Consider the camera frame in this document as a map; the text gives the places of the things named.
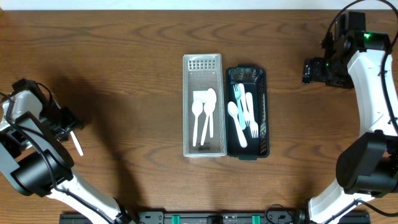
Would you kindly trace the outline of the white plastic fork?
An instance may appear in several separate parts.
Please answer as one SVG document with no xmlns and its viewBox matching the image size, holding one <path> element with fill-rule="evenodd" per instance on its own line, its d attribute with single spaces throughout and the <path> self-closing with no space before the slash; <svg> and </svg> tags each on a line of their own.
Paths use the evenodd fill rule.
<svg viewBox="0 0 398 224">
<path fill-rule="evenodd" d="M 247 107 L 247 103 L 246 103 L 246 92 L 244 89 L 244 85 L 242 83 L 238 84 L 238 87 L 240 89 L 241 92 L 241 103 L 243 106 L 243 115 L 244 115 L 244 120 L 246 123 L 246 126 L 250 125 L 250 121 L 249 121 L 249 111 L 248 111 L 248 107 Z"/>
<path fill-rule="evenodd" d="M 239 124 L 240 124 L 241 129 L 245 130 L 246 129 L 246 123 L 245 123 L 244 114 L 243 114 L 243 108 L 242 108 L 242 104 L 241 104 L 241 97 L 242 97 L 241 89 L 240 89 L 238 84 L 235 84 L 233 86 L 233 90 L 234 90 L 234 97 L 236 99 L 236 104 L 237 104 L 237 107 L 238 107 Z"/>
<path fill-rule="evenodd" d="M 251 131 L 251 136 L 252 138 L 258 138 L 259 137 L 259 128 L 258 124 L 256 123 L 254 119 L 254 103 L 253 103 L 253 97 L 250 92 L 246 93 L 246 104 L 248 107 L 249 111 L 249 125 L 250 125 L 250 131 Z"/>
</svg>

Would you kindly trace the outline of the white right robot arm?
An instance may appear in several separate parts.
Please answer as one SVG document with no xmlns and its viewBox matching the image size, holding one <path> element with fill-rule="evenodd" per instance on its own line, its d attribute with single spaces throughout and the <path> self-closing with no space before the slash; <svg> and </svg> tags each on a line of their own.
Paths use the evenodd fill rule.
<svg viewBox="0 0 398 224">
<path fill-rule="evenodd" d="M 363 12 L 340 14 L 322 42 L 323 57 L 307 59 L 302 82 L 354 89 L 359 138 L 336 163 L 335 180 L 308 201 L 305 222 L 338 223 L 360 204 L 397 193 L 397 94 L 392 44 L 387 34 L 366 31 Z"/>
</svg>

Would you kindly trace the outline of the white plastic spoon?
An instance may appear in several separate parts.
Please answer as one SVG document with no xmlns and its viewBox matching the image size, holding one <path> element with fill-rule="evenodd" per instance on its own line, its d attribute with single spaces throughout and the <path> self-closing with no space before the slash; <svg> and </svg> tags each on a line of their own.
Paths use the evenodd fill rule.
<svg viewBox="0 0 398 224">
<path fill-rule="evenodd" d="M 192 145 L 197 145 L 197 132 L 198 132 L 198 117 L 203 111 L 203 103 L 200 100 L 196 100 L 192 104 L 192 113 L 195 116 L 194 128 L 193 128 L 193 142 Z"/>
<path fill-rule="evenodd" d="M 236 106 L 236 104 L 233 101 L 230 101 L 228 103 L 228 114 L 233 118 L 237 136 L 238 136 L 239 145 L 242 148 L 246 148 L 248 146 L 248 143 L 244 136 L 243 130 L 240 127 L 240 123 L 239 123 L 239 119 L 238 119 L 238 112 L 239 111 L 238 111 L 238 107 Z"/>
<path fill-rule="evenodd" d="M 210 131 L 210 138 L 213 137 L 213 112 L 215 110 L 216 104 L 216 93 L 214 89 L 209 88 L 206 93 L 206 103 L 205 103 L 205 112 L 208 117 L 209 122 L 209 131 Z"/>
<path fill-rule="evenodd" d="M 201 145 L 202 146 L 205 143 L 206 133 L 207 133 L 207 129 L 208 129 L 208 122 L 209 122 L 210 115 L 214 111 L 214 107 L 215 107 L 215 104 L 212 101 L 207 101 L 204 105 L 204 112 L 206 114 L 206 118 L 205 118 L 205 123 L 203 126 L 202 135 L 201 135 Z"/>
</svg>

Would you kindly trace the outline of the white plastic utensil handle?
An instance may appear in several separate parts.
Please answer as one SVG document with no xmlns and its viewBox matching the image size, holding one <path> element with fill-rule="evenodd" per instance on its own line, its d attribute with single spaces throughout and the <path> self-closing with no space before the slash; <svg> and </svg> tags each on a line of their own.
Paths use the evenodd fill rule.
<svg viewBox="0 0 398 224">
<path fill-rule="evenodd" d="M 81 147 L 81 144 L 80 144 L 77 136 L 75 135 L 75 133 L 73 131 L 70 132 L 70 136 L 72 138 L 72 141 L 73 141 L 73 143 L 74 143 L 79 155 L 80 156 L 84 156 L 84 152 L 83 152 L 83 149 Z"/>
</svg>

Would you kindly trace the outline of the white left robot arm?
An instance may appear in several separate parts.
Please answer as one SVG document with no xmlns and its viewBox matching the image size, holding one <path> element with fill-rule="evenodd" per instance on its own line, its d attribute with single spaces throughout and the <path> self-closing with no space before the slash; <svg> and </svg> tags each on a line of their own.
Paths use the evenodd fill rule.
<svg viewBox="0 0 398 224">
<path fill-rule="evenodd" d="M 22 195 L 63 202 L 92 223 L 138 223 L 114 197 L 101 193 L 80 176 L 63 146 L 83 123 L 61 107 L 45 85 L 25 78 L 1 94 L 1 173 Z"/>
</svg>

